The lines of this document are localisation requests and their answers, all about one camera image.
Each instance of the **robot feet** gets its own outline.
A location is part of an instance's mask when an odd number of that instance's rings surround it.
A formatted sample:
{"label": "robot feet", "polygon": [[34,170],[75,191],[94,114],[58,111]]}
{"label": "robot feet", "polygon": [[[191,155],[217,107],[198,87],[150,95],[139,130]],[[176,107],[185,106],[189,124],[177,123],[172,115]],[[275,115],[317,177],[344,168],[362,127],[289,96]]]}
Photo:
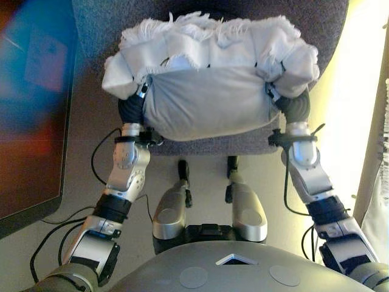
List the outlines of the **robot feet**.
{"label": "robot feet", "polygon": [[153,236],[162,240],[178,237],[185,228],[185,207],[192,206],[189,166],[178,162],[179,181],[161,198],[153,218]]}
{"label": "robot feet", "polygon": [[263,242],[267,237],[266,214],[256,193],[239,174],[237,156],[227,159],[227,177],[230,184],[225,190],[225,202],[232,203],[234,229],[245,240]]}

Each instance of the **silver joint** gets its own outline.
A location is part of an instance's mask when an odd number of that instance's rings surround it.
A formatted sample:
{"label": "silver joint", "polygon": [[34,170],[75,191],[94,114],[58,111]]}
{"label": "silver joint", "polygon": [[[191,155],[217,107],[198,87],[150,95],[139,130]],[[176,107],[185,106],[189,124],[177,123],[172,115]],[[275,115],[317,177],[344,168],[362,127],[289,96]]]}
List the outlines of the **silver joint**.
{"label": "silver joint", "polygon": [[143,131],[143,126],[139,123],[125,123],[122,126],[122,136],[139,136],[139,133]]}
{"label": "silver joint", "polygon": [[309,136],[311,132],[307,122],[295,122],[286,124],[285,132],[291,136]]}

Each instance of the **triangular opening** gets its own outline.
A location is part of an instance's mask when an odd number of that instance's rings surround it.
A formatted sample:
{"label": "triangular opening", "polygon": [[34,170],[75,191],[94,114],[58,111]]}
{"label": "triangular opening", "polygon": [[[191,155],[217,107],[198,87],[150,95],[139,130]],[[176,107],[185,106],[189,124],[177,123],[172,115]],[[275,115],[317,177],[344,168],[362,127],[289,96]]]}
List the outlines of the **triangular opening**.
{"label": "triangular opening", "polygon": [[249,263],[237,259],[230,259],[228,262],[223,263],[223,265],[249,265]]}
{"label": "triangular opening", "polygon": [[248,259],[239,254],[229,254],[216,262],[218,266],[222,265],[257,265],[258,262],[253,259]]}

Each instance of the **black joint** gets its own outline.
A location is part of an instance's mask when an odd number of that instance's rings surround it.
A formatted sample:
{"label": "black joint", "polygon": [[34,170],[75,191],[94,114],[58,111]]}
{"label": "black joint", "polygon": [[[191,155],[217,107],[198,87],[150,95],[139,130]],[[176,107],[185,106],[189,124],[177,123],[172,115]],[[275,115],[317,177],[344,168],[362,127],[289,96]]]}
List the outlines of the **black joint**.
{"label": "black joint", "polygon": [[116,143],[124,143],[124,142],[138,142],[137,137],[132,137],[132,136],[120,136],[115,138],[115,144]]}
{"label": "black joint", "polygon": [[178,176],[189,184],[189,164],[185,160],[178,162]]}
{"label": "black joint", "polygon": [[225,202],[227,204],[231,204],[232,203],[232,184],[230,184],[229,186],[227,186],[225,188]]}
{"label": "black joint", "polygon": [[130,201],[120,199],[113,195],[102,195],[97,202],[93,215],[123,223],[124,219],[127,219],[130,207]]}
{"label": "black joint", "polygon": [[230,178],[231,172],[238,171],[239,156],[229,156],[227,158],[227,178]]}
{"label": "black joint", "polygon": [[270,146],[281,146],[285,151],[292,146],[294,142],[301,141],[317,141],[317,137],[313,135],[307,136],[291,136],[285,133],[281,133],[280,129],[274,129],[273,135],[267,138]]}
{"label": "black joint", "polygon": [[329,224],[349,218],[347,210],[337,196],[312,202],[306,207],[317,225]]}
{"label": "black joint", "polygon": [[192,195],[190,193],[190,190],[185,190],[185,207],[191,208],[193,205],[192,203]]}
{"label": "black joint", "polygon": [[117,245],[116,243],[111,249],[111,252],[109,253],[109,256],[107,258],[107,261],[104,265],[103,271],[101,272],[100,276],[98,277],[98,286],[102,287],[105,284],[108,283],[109,279],[111,278],[116,263],[117,263],[117,256],[120,251],[120,246]]}
{"label": "black joint", "polygon": [[143,125],[143,104],[145,99],[134,94],[126,100],[119,99],[119,114],[123,123],[139,123]]}
{"label": "black joint", "polygon": [[306,122],[311,110],[307,89],[292,99],[281,96],[275,105],[285,115],[286,123]]}
{"label": "black joint", "polygon": [[323,246],[319,247],[319,251],[322,254],[323,262],[325,266],[327,268],[333,269],[334,271],[341,273],[338,263],[336,262],[334,255],[329,250],[326,243]]}

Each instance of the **floor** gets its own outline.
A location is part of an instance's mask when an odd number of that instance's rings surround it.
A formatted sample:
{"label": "floor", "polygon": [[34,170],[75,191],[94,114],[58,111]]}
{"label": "floor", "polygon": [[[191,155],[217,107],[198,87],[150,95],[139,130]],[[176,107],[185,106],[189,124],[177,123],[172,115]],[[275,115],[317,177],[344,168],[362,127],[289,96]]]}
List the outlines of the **floor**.
{"label": "floor", "polygon": [[[338,190],[338,196],[349,208],[353,208],[352,195],[357,192],[370,128],[385,35],[382,26],[388,16],[386,12],[389,12],[389,7],[383,0],[350,1],[337,52],[311,91],[309,124],[315,129],[326,123],[318,134],[322,164]],[[117,101],[102,93],[98,80],[80,65],[82,55],[78,57],[75,77],[78,83],[72,102],[64,197],[59,211],[50,217],[51,220],[62,219],[98,200],[102,186],[89,168],[89,157],[105,134],[120,125]],[[103,177],[107,177],[111,170],[112,148],[113,143],[107,142],[96,156],[96,168]],[[230,224],[231,206],[224,202],[228,183],[225,177],[226,157],[190,156],[185,159],[190,165],[193,196],[193,207],[187,211],[187,222]],[[178,160],[179,157],[151,159],[143,193],[149,195],[152,213],[164,191],[177,180]],[[284,166],[280,151],[271,155],[243,156],[239,169],[266,211],[269,222],[267,244],[302,256],[301,236],[312,222],[309,218],[288,212],[283,206]],[[288,197],[294,209],[304,210],[291,183]],[[29,259],[51,228],[37,222],[0,240],[1,291],[15,292],[33,284]],[[38,256],[38,276],[43,277],[56,267],[61,237],[62,234],[54,235]],[[114,276],[101,291],[108,291],[116,281],[154,256],[151,223],[144,199],[131,208],[119,244],[122,250]]]}

